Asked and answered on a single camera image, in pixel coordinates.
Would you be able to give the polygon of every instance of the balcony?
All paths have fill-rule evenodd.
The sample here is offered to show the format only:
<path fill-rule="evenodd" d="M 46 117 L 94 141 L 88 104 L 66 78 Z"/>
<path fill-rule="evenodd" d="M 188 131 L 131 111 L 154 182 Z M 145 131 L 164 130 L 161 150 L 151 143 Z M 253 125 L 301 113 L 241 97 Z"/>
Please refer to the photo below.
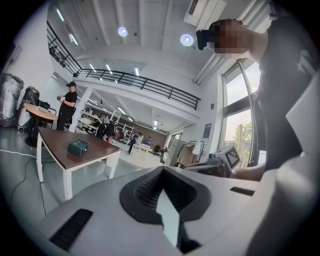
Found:
<path fill-rule="evenodd" d="M 49 52 L 52 57 L 54 57 L 55 60 L 63 68 L 67 69 L 75 78 L 93 78 L 101 81 L 114 82 L 119 86 L 135 87 L 139 90 L 146 90 L 148 92 L 155 93 L 160 97 L 165 97 L 169 100 L 179 102 L 189 108 L 197 110 L 198 103 L 201 100 L 200 98 L 169 84 L 116 70 L 109 71 L 105 69 L 81 68 L 48 22 L 47 37 Z"/>

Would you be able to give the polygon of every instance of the cable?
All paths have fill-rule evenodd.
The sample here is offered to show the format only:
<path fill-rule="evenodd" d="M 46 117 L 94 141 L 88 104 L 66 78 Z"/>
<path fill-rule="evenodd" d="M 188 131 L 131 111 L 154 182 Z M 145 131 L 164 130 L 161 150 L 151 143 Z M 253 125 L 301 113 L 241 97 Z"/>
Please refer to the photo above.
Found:
<path fill-rule="evenodd" d="M 7 151 L 7 150 L 3 150 L 3 149 L 0 149 L 0 151 L 13 153 L 13 154 L 19 154 L 19 155 L 22 155 L 22 156 L 29 156 L 29 157 L 37 158 L 36 156 L 34 156 L 32 154 L 22 154 L 22 153 L 19 153 L 19 152 L 11 152 L 11 151 Z"/>
<path fill-rule="evenodd" d="M 45 170 L 45 164 L 43 163 L 42 171 L 44 171 L 44 170 Z M 41 182 L 40 182 L 40 190 L 41 190 L 41 198 L 42 198 L 42 206 L 43 206 L 43 209 L 44 209 L 44 215 L 47 216 L 47 212 L 46 212 L 46 208 L 45 208 L 44 194 L 42 192 Z"/>
<path fill-rule="evenodd" d="M 31 160 L 29 160 L 29 161 L 25 164 L 25 166 L 24 166 L 24 178 L 23 178 L 23 180 L 20 181 L 20 182 L 14 187 L 14 189 L 12 190 L 10 209 L 12 209 L 12 206 L 13 206 L 14 193 L 15 193 L 16 189 L 17 189 L 17 188 L 19 187 L 19 185 L 20 185 L 21 183 L 23 183 L 23 182 L 26 180 L 26 178 L 27 178 L 27 165 L 28 165 L 31 161 L 33 161 L 33 160 L 35 160 L 35 159 L 31 159 Z M 45 163 L 46 163 L 46 164 L 50 164 L 50 163 L 55 163 L 55 162 L 41 162 L 41 163 L 43 164 L 43 169 L 42 169 L 42 171 L 44 171 L 44 170 L 45 170 Z M 41 182 L 39 182 L 39 183 L 40 183 L 40 190 L 41 190 L 41 198 L 42 198 L 43 210 L 44 210 L 45 216 L 47 216 L 47 212 L 46 212 L 46 208 L 45 208 L 44 195 L 43 195 L 43 191 L 42 191 L 42 187 L 41 187 Z"/>
<path fill-rule="evenodd" d="M 15 190 L 17 189 L 17 187 L 19 187 L 19 185 L 22 183 L 22 182 L 24 182 L 25 180 L 26 180 L 26 178 L 27 178 L 27 165 L 32 161 L 32 160 L 29 160 L 26 164 L 25 164 L 25 166 L 24 166 L 24 178 L 23 178 L 23 180 L 22 181 L 20 181 L 15 187 L 14 187 L 14 189 L 12 190 L 12 193 L 11 193 L 11 209 L 12 209 L 12 205 L 13 205 L 13 202 L 14 202 L 14 193 L 15 193 Z"/>
<path fill-rule="evenodd" d="M 3 150 L 3 149 L 0 149 L 0 151 L 12 153 L 12 154 L 19 154 L 19 155 L 22 155 L 22 156 L 29 156 L 29 157 L 37 158 L 36 156 L 34 156 L 32 154 L 22 154 L 22 153 L 19 153 L 19 152 L 12 152 L 12 151 Z M 50 158 L 52 158 L 52 156 L 49 156 L 47 158 L 41 158 L 41 160 L 46 160 L 46 159 L 50 159 Z"/>

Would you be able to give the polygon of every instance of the white table leg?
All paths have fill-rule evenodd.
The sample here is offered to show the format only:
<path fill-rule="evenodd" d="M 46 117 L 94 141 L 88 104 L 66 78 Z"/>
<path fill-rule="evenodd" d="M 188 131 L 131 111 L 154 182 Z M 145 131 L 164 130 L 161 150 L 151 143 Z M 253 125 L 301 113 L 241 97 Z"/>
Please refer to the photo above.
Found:
<path fill-rule="evenodd" d="M 106 158 L 106 163 L 105 165 L 108 166 L 108 167 L 111 167 L 111 170 L 108 171 L 108 177 L 109 179 L 112 179 L 114 177 L 114 174 L 115 174 L 115 169 L 116 169 L 116 165 L 117 165 L 117 162 L 118 162 L 118 158 L 120 156 L 120 152 L 117 152 L 117 153 L 114 153 L 110 156 L 108 156 Z"/>
<path fill-rule="evenodd" d="M 40 135 L 40 132 L 39 132 L 38 133 L 38 141 L 37 141 L 37 144 L 36 144 L 36 167 L 37 167 L 37 170 L 38 170 L 39 181 L 43 182 L 44 181 L 44 177 L 42 175 L 42 163 L 41 163 L 41 149 L 42 149 L 42 147 L 41 147 L 41 145 L 42 145 L 42 138 L 41 138 L 41 135 Z"/>
<path fill-rule="evenodd" d="M 71 171 L 63 170 L 63 188 L 65 200 L 70 200 L 72 198 L 72 183 L 71 183 Z"/>

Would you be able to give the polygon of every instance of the glass window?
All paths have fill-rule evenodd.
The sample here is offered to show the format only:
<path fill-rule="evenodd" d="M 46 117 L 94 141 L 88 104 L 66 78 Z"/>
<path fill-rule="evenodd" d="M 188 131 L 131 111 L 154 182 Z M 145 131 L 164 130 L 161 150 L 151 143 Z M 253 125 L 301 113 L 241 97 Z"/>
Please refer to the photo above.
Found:
<path fill-rule="evenodd" d="M 222 146 L 235 146 L 240 157 L 240 163 L 236 167 L 242 168 L 248 166 L 251 138 L 252 122 L 250 109 L 226 118 L 225 136 Z"/>
<path fill-rule="evenodd" d="M 242 73 L 240 72 L 233 80 L 226 84 L 226 101 L 230 105 L 243 97 L 248 96 L 246 83 Z"/>
<path fill-rule="evenodd" d="M 251 91 L 254 93 L 260 84 L 261 71 L 257 62 L 253 63 L 245 70 L 246 77 L 249 80 Z"/>

